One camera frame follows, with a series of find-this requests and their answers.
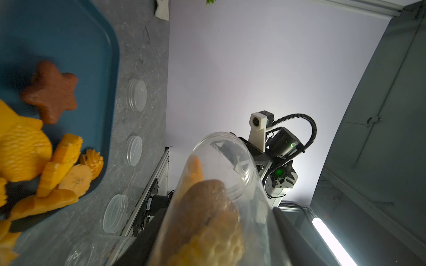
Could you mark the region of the clear cookie jar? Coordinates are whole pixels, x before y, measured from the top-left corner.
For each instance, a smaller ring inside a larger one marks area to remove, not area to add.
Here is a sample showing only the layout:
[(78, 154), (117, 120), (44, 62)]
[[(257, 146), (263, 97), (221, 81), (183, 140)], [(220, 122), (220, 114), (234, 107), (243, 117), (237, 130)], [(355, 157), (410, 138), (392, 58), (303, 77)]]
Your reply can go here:
[(112, 266), (133, 244), (136, 237), (89, 235), (68, 255), (65, 266)]
[(291, 265), (254, 159), (238, 137), (217, 132), (195, 146), (148, 265)]

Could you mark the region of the batch orange cookies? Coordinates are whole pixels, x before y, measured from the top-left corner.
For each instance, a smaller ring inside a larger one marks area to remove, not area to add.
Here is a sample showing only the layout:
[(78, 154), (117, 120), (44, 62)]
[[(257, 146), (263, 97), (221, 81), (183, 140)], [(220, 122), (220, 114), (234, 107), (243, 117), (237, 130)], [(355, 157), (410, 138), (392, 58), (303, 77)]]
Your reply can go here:
[(10, 202), (2, 207), (1, 247), (13, 249), (18, 237), (60, 209), (77, 203), (101, 178), (104, 158), (82, 149), (83, 139), (65, 134), (40, 177), (7, 185)]
[(245, 247), (237, 207), (225, 184), (204, 179), (201, 161), (189, 157), (173, 196), (172, 217), (161, 244), (160, 266), (235, 266)]

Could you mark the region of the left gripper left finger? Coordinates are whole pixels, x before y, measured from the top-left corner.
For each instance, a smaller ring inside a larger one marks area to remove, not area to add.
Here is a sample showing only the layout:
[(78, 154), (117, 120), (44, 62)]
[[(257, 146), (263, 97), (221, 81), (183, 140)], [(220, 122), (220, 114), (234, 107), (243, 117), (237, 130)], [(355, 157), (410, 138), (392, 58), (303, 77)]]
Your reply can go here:
[(147, 266), (165, 214), (166, 208), (160, 209), (142, 234), (136, 238), (113, 266)]

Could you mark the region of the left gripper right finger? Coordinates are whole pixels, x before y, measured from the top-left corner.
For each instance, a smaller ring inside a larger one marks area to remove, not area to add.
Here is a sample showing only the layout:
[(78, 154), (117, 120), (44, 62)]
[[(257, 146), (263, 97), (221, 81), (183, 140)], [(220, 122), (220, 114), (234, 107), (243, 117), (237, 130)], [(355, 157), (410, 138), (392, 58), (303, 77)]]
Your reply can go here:
[(293, 266), (328, 266), (278, 207), (272, 213)]

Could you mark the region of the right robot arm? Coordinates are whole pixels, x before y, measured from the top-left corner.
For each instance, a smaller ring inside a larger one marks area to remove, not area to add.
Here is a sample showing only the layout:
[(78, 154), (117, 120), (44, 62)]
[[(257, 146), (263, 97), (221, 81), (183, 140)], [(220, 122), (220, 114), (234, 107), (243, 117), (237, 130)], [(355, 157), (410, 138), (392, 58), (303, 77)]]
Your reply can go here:
[[(292, 119), (307, 121), (311, 135), (307, 143), (302, 143), (295, 134), (277, 125)], [(269, 205), (280, 205), (289, 190), (293, 189), (298, 175), (293, 168), (294, 159), (305, 153), (317, 136), (314, 119), (306, 114), (290, 114), (279, 119), (268, 111), (252, 113), (248, 140), (243, 140), (255, 160), (256, 168)]]

